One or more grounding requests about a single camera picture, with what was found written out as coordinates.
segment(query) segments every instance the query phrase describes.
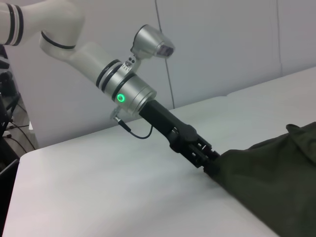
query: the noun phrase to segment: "white table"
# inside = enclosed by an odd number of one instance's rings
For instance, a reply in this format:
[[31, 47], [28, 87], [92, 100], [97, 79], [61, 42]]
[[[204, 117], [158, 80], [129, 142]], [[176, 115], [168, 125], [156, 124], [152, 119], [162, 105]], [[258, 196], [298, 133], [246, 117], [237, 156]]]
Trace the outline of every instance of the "white table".
[[[246, 149], [316, 118], [316, 68], [173, 110], [215, 150]], [[129, 126], [139, 134], [142, 119]], [[4, 237], [275, 237], [154, 131], [120, 127], [21, 158]]]

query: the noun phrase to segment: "white robotic arm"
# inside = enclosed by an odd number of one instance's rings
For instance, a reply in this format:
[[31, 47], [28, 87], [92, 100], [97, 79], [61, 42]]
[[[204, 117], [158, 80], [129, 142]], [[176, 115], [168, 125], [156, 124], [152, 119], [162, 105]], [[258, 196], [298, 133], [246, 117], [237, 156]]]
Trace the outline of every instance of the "white robotic arm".
[[142, 59], [170, 57], [173, 44], [160, 31], [145, 25], [135, 36], [133, 55], [122, 63], [92, 42], [77, 50], [83, 24], [82, 11], [66, 0], [48, 0], [24, 7], [0, 3], [0, 44], [17, 46], [41, 31], [39, 45], [47, 55], [70, 64], [120, 108], [131, 115], [138, 114], [157, 93], [135, 72]]

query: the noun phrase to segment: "black stripe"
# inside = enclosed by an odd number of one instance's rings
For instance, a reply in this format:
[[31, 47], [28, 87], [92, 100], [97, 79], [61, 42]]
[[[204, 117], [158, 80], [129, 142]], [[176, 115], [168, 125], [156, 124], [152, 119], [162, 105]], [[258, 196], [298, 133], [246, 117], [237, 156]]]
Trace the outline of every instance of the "black stripe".
[[8, 44], [11, 44], [13, 40], [13, 35], [14, 35], [14, 30], [15, 30], [15, 17], [14, 17], [13, 7], [8, 3], [6, 5], [8, 6], [9, 11], [10, 11], [10, 34], [9, 34], [9, 38], [7, 42], [5, 43], [5, 45], [8, 45]]
[[131, 79], [132, 77], [136, 76], [136, 74], [134, 73], [131, 73], [129, 74], [128, 76], [126, 76], [119, 84], [118, 86], [116, 87], [115, 91], [113, 92], [113, 95], [112, 95], [112, 100], [115, 101], [115, 97], [117, 96], [119, 90], [124, 86], [124, 84], [129, 80]]
[[43, 31], [41, 32], [41, 36], [44, 38], [44, 40], [46, 40], [47, 42], [49, 42], [50, 44], [52, 44], [53, 46], [56, 46], [58, 48], [62, 48], [62, 49], [73, 49], [73, 48], [75, 48], [75, 45], [74, 46], [65, 46], [65, 45], [62, 45], [62, 44], [59, 44], [59, 43], [56, 43], [56, 42], [52, 41], [50, 38], [48, 38], [44, 34]]
[[104, 92], [105, 87], [107, 86], [109, 80], [112, 78], [112, 76], [119, 70], [119, 68], [122, 66], [122, 64], [117, 65], [110, 74], [107, 75], [107, 77], [104, 79], [104, 82], [102, 84], [101, 90]]
[[111, 63], [109, 63], [100, 73], [100, 75], [98, 76], [97, 82], [96, 82], [96, 86], [99, 87], [100, 81], [102, 79], [102, 77], [104, 76], [105, 73], [107, 73], [107, 71], [110, 69], [110, 67], [112, 67], [115, 63], [118, 63], [119, 59], [113, 60]]
[[24, 31], [24, 20], [23, 20], [23, 13], [22, 10], [19, 6], [15, 5], [16, 9], [18, 10], [19, 13], [19, 21], [20, 21], [20, 25], [19, 25], [19, 34], [18, 34], [18, 38], [15, 42], [15, 44], [13, 46], [17, 46], [22, 39], [23, 36], [23, 31]]

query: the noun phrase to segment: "dark green fabric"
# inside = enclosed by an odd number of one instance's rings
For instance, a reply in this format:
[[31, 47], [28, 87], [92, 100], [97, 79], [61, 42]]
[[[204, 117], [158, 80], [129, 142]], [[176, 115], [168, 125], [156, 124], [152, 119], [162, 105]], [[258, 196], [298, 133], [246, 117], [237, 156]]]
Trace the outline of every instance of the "dark green fabric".
[[231, 150], [211, 177], [281, 237], [316, 237], [316, 122]]

